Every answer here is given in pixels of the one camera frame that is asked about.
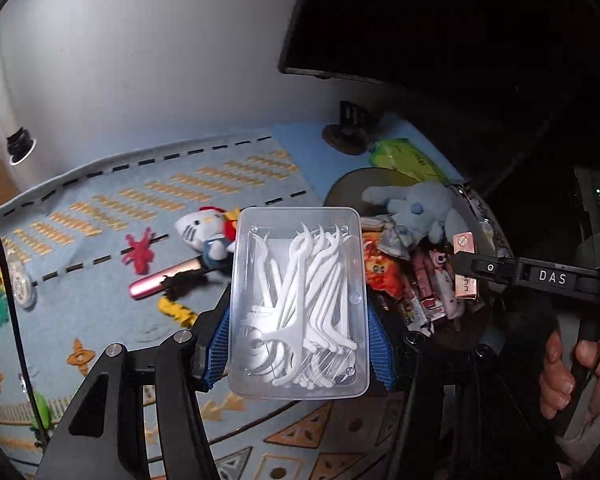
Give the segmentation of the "red toy figure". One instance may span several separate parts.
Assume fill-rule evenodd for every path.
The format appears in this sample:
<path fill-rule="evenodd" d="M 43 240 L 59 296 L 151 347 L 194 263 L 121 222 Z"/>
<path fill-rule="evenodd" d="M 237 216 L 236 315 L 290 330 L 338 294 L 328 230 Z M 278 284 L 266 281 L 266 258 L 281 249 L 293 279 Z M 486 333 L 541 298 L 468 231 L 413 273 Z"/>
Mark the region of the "red toy figure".
<path fill-rule="evenodd" d="M 126 234 L 125 240 L 128 247 L 122 255 L 122 263 L 126 266 L 132 264 L 136 275 L 147 275 L 155 258 L 155 253 L 151 250 L 152 229 L 146 228 L 139 240 L 132 234 Z"/>

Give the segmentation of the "black toy figure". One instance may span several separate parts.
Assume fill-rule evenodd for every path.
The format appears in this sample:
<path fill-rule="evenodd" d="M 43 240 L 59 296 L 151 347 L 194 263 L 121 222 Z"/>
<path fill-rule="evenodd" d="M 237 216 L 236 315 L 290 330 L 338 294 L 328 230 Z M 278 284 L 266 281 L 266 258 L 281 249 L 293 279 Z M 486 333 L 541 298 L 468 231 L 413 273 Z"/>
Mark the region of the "black toy figure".
<path fill-rule="evenodd" d="M 161 287 L 163 296 L 171 301 L 178 301 L 194 290 L 222 284 L 222 281 L 210 278 L 206 270 L 189 270 L 166 276 L 161 282 Z"/>

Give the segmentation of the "yellow toy figure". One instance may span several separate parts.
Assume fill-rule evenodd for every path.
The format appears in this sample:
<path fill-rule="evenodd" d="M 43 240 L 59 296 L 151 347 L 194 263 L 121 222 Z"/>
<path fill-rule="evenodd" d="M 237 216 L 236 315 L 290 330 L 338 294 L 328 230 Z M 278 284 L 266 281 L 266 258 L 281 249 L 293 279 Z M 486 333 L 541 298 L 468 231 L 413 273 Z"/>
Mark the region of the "yellow toy figure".
<path fill-rule="evenodd" d="M 171 301 L 166 296 L 162 296 L 158 300 L 158 310 L 161 313 L 170 316 L 174 322 L 177 322 L 184 328 L 192 327 L 198 318 L 196 312 L 178 302 Z"/>

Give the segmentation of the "round storage basket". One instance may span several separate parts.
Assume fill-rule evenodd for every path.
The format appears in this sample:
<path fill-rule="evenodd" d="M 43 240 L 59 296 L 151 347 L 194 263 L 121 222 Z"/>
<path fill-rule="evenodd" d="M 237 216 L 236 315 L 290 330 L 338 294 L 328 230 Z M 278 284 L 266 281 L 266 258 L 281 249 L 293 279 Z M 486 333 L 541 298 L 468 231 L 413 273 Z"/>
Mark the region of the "round storage basket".
<path fill-rule="evenodd" d="M 373 306 L 399 315 L 408 330 L 432 339 L 445 350 L 469 350 L 493 334 L 491 310 L 501 286 L 480 285 L 472 278 L 461 278 L 452 267 L 452 257 L 461 250 L 509 257 L 512 248 L 486 202 L 475 190 L 462 184 L 444 186 L 453 193 L 453 205 L 469 231 L 456 234 L 452 244 L 446 240 L 432 244 L 424 237 L 417 246 L 406 248 L 398 240 L 386 207 L 365 203 L 362 194 L 370 186 L 417 183 L 420 182 L 388 169 L 353 170 L 332 185 L 325 203 L 355 209 L 361 217 L 363 246 L 366 240 L 372 240 L 400 266 L 403 298 L 395 300 L 370 288 Z"/>

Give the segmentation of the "green toy figure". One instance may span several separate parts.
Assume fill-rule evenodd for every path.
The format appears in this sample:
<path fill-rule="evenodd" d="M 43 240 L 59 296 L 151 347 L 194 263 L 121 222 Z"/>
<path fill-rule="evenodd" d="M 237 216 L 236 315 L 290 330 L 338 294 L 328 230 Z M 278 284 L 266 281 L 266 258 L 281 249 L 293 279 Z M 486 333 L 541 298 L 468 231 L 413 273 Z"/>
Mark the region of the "green toy figure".
<path fill-rule="evenodd" d="M 38 409 L 40 419 L 36 419 L 35 416 L 31 418 L 31 426 L 35 429 L 43 427 L 45 430 L 49 430 L 52 426 L 52 415 L 50 414 L 50 408 L 48 407 L 45 396 L 42 393 L 34 390 L 34 403 Z"/>

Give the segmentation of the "hello kitty plush toy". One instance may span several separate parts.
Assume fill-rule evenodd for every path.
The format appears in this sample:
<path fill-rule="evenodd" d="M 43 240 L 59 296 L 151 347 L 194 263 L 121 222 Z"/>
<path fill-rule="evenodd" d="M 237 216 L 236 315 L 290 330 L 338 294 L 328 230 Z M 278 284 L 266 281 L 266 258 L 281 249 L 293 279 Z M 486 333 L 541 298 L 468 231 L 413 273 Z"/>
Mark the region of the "hello kitty plush toy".
<path fill-rule="evenodd" d="M 227 268 L 236 243 L 237 219 L 215 206 L 203 206 L 175 222 L 181 240 L 200 255 L 208 269 Z"/>

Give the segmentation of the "green snack bag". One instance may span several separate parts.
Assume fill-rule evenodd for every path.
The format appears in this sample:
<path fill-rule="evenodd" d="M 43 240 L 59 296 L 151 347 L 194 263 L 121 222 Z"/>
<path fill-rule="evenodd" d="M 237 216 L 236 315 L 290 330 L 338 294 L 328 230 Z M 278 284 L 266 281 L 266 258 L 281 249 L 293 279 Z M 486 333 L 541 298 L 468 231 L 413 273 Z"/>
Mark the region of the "green snack bag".
<path fill-rule="evenodd" d="M 407 139 L 378 141 L 370 152 L 370 164 L 376 168 L 400 172 L 417 182 L 450 183 L 443 171 Z"/>

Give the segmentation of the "clear correction tape dispenser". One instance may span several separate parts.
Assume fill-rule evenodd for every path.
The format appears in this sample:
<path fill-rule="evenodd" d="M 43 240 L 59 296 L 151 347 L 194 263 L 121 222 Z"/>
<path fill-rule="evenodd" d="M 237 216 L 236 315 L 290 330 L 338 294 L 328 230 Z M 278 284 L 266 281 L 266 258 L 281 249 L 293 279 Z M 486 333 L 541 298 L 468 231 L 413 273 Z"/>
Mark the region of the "clear correction tape dispenser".
<path fill-rule="evenodd" d="M 7 255 L 7 263 L 16 305 L 25 311 L 32 310 L 36 296 L 26 266 L 14 252 Z"/>

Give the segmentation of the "grey blue plush bunny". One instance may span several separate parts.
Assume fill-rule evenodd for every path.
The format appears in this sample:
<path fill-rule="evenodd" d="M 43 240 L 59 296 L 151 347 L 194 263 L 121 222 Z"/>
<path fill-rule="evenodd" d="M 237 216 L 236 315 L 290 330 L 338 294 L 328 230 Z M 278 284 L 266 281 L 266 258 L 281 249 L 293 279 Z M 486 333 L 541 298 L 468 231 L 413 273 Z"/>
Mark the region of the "grey blue plush bunny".
<path fill-rule="evenodd" d="M 370 186 L 362 194 L 365 203 L 385 206 L 398 240 L 411 248 L 424 238 L 439 244 L 453 243 L 456 234 L 468 232 L 464 218 L 453 205 L 453 193 L 432 181 L 410 186 Z"/>

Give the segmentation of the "black monitor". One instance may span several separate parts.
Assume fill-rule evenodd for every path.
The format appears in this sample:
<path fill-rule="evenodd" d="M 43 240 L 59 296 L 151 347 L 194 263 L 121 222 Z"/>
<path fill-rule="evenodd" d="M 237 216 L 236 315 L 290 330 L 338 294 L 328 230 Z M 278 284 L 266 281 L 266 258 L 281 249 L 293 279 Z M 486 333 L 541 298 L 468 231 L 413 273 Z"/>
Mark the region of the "black monitor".
<path fill-rule="evenodd" d="M 388 84 L 473 58 L 469 0 L 296 0 L 283 74 Z"/>

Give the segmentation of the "orange snack packet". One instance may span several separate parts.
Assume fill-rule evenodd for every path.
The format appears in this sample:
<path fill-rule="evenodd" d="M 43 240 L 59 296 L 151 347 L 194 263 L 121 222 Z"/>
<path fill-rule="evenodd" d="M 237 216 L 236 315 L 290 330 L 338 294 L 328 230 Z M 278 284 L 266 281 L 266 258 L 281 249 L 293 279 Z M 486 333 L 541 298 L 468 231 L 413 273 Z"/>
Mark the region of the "orange snack packet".
<path fill-rule="evenodd" d="M 372 240 L 363 246 L 366 284 L 376 292 L 385 292 L 400 300 L 404 296 L 404 279 L 396 261 L 381 252 Z"/>

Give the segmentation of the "round brown stand base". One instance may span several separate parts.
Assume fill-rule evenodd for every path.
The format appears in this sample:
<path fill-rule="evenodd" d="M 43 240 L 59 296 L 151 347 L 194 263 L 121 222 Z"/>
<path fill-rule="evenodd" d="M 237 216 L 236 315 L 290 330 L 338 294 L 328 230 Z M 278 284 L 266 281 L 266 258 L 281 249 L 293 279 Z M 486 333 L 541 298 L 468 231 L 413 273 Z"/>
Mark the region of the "round brown stand base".
<path fill-rule="evenodd" d="M 338 122 L 323 128 L 323 140 L 340 153 L 362 155 L 367 151 L 374 128 L 370 111 L 350 101 L 341 101 L 338 110 Z"/>

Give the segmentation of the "pink metallic tube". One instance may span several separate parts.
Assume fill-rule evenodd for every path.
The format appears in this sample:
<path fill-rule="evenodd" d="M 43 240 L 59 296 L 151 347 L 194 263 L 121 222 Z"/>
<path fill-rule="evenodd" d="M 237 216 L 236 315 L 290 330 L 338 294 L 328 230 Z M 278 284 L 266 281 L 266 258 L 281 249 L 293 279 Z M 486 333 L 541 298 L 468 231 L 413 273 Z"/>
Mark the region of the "pink metallic tube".
<path fill-rule="evenodd" d="M 129 294 L 134 300 L 142 300 L 178 286 L 190 278 L 198 278 L 207 271 L 199 258 L 189 259 L 133 282 L 129 286 Z"/>

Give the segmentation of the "clear floss pick box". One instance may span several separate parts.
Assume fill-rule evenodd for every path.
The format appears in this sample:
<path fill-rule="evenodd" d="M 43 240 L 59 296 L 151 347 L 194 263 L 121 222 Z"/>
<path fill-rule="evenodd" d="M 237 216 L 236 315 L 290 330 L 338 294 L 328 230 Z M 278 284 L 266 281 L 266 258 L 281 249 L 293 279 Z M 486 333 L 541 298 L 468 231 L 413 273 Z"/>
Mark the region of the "clear floss pick box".
<path fill-rule="evenodd" d="M 370 385 L 361 218 L 349 207 L 250 207 L 230 284 L 230 390 L 340 400 Z"/>

